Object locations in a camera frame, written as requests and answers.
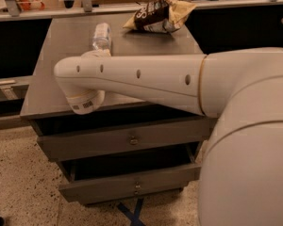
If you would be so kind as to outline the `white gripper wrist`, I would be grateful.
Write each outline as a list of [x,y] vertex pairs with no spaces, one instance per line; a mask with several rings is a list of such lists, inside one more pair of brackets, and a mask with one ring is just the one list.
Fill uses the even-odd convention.
[[82,55],[82,57],[110,57],[111,53],[109,49],[91,50]]

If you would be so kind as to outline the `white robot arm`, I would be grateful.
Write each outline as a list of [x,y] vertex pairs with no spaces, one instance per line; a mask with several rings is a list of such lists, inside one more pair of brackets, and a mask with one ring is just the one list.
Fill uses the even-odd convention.
[[283,48],[59,61],[59,87],[87,114],[116,92],[216,119],[199,179],[201,226],[283,226]]

